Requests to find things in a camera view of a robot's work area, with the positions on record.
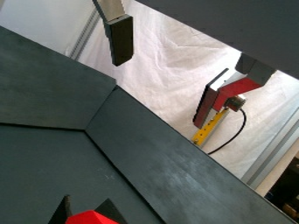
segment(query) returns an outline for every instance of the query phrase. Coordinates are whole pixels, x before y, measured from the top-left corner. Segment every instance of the black panel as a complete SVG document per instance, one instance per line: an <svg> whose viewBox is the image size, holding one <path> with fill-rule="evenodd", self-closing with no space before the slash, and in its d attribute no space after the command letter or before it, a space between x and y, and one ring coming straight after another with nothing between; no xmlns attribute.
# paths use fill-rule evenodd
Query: black panel
<svg viewBox="0 0 299 224"><path fill-rule="evenodd" d="M133 59L134 48L134 18L129 15L105 23L110 41L110 51L115 66Z"/></svg>
<svg viewBox="0 0 299 224"><path fill-rule="evenodd" d="M0 123L85 130L117 82L0 26Z"/></svg>
<svg viewBox="0 0 299 224"><path fill-rule="evenodd" d="M0 217L49 223L62 198L73 214L111 198L130 224L161 223L83 132L0 126Z"/></svg>
<svg viewBox="0 0 299 224"><path fill-rule="evenodd" d="M95 211L107 216L118 224L127 224L127 220L125 219L122 213L118 211L118 208L111 199L107 199L95 209Z"/></svg>
<svg viewBox="0 0 299 224"><path fill-rule="evenodd" d="M122 89L87 132L167 223L293 223Z"/></svg>
<svg viewBox="0 0 299 224"><path fill-rule="evenodd" d="M299 79L299 1L137 1Z"/></svg>
<svg viewBox="0 0 299 224"><path fill-rule="evenodd" d="M49 224L66 224L69 218L73 216L71 213L71 196L66 195L61 202L61 205L51 217Z"/></svg>

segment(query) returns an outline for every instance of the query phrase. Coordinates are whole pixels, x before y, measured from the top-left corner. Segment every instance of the red block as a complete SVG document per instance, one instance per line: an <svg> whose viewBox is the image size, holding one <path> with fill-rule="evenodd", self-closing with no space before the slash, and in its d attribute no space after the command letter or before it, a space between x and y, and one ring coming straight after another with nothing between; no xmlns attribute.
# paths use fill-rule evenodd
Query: red block
<svg viewBox="0 0 299 224"><path fill-rule="evenodd" d="M73 215L66 224L118 224L118 222L95 211L87 211Z"/></svg>

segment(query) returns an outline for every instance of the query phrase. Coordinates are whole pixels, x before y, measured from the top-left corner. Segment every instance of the white curtain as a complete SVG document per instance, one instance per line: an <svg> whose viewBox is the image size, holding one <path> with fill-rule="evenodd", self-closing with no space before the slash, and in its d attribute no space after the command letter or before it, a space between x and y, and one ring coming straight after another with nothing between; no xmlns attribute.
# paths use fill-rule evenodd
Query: white curtain
<svg viewBox="0 0 299 224"><path fill-rule="evenodd" d="M137 1L123 3L126 13L135 18L134 58L119 67L113 65L99 21L79 61L114 77L118 85L191 139L198 130L193 116L206 84L225 68L234 69L241 52ZM299 107L299 81L277 72L266 86L246 97L247 126L231 144L213 154L239 178ZM242 122L241 112L231 112L203 147L206 152L230 140Z"/></svg>

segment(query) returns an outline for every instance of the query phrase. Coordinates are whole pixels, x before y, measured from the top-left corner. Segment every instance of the black cable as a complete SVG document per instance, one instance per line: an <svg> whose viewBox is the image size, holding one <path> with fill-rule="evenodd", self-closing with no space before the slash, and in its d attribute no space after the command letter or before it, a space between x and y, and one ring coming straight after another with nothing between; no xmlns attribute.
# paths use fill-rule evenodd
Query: black cable
<svg viewBox="0 0 299 224"><path fill-rule="evenodd" d="M210 153L209 153L209 155L211 155L214 152L217 152L217 151L219 151L227 144L230 144L230 142L238 137L238 135L239 135L239 133L242 132L242 130L245 129L245 127L246 127L246 124L247 124L247 114L246 114L246 111L243 110L243 109L241 109L241 112L242 112L242 114L243 114L243 116L245 116L245 121L243 121L243 124L242 124L242 127L241 127L241 129L239 129L239 131L238 131L238 134L217 149L217 150L214 150L214 151L211 151Z"/></svg>

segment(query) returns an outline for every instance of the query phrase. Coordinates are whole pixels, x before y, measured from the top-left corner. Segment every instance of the metal frame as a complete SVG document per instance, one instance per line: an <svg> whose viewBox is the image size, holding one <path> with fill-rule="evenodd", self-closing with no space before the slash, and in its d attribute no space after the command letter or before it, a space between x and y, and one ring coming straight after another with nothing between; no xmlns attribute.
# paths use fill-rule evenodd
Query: metal frame
<svg viewBox="0 0 299 224"><path fill-rule="evenodd" d="M79 60L81 59L81 54L83 52L83 49L90 41L90 36L95 30L95 27L98 25L101 16L99 16L99 12L98 9L95 8L94 11L91 12L90 18L89 18L89 22L85 26L85 29L82 31L82 34L79 35L79 39L77 42L77 45L74 46L73 50L71 50L71 54L70 57L74 60Z"/></svg>
<svg viewBox="0 0 299 224"><path fill-rule="evenodd" d="M122 0L93 0L98 8L98 13L105 22L113 21L126 15Z"/></svg>
<svg viewBox="0 0 299 224"><path fill-rule="evenodd" d="M247 173L242 177L242 181L247 185L257 189L269 173L276 168L280 160L290 150L296 140L299 137L299 108L294 112L293 116L288 120L285 127L276 135L274 140L266 147L256 163L252 165Z"/></svg>

